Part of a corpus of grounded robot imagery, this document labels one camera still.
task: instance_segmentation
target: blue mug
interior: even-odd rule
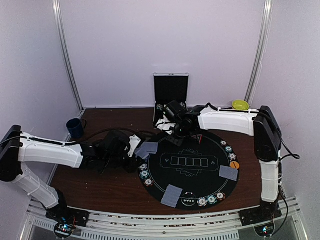
[[[66,128],[68,129],[71,137],[73,139],[79,139],[85,134],[85,128],[87,126],[86,120],[80,120],[79,118],[74,118],[66,123]]]

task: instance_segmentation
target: poker table mat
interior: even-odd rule
[[[226,141],[203,131],[198,143],[185,138],[181,146],[167,140],[167,133],[154,136],[149,142],[158,143],[156,154],[150,154],[139,166],[139,178],[148,193],[162,201],[168,185],[182,189],[176,205],[181,210],[213,207],[225,200],[237,181],[219,176],[220,167],[237,168],[237,155]]]

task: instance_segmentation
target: mug handle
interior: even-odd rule
[[[87,126],[88,122],[87,122],[87,120],[82,119],[82,120],[81,120],[81,124],[82,124],[83,122],[84,122],[84,126],[82,126],[82,127],[83,127],[83,130],[84,130],[84,129],[86,129],[86,126]]]

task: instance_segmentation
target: case lid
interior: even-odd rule
[[[189,74],[154,74],[154,93],[157,104],[168,104],[173,100],[187,101]]]

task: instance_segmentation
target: yellow bowl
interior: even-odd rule
[[[232,108],[234,110],[248,110],[249,109],[249,103],[243,100],[234,100],[232,102]]]

